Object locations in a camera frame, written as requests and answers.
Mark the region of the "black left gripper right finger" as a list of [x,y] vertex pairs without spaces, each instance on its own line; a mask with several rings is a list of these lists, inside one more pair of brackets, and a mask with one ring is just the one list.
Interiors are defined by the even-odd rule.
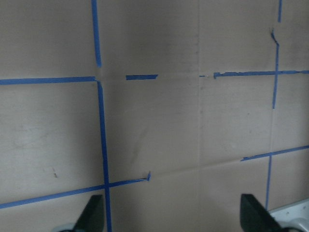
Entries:
[[240,198],[240,225],[244,232],[279,232],[282,227],[252,194]]

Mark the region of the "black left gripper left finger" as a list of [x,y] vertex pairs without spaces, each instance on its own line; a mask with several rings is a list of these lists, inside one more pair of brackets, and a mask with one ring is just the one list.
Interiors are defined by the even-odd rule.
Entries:
[[74,232],[102,232],[104,229],[103,195],[92,195],[73,227]]

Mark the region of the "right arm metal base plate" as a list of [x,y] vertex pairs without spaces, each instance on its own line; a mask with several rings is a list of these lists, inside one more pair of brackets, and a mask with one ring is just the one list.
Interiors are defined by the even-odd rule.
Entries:
[[283,228],[292,227],[302,232],[309,231],[309,200],[301,200],[269,211]]

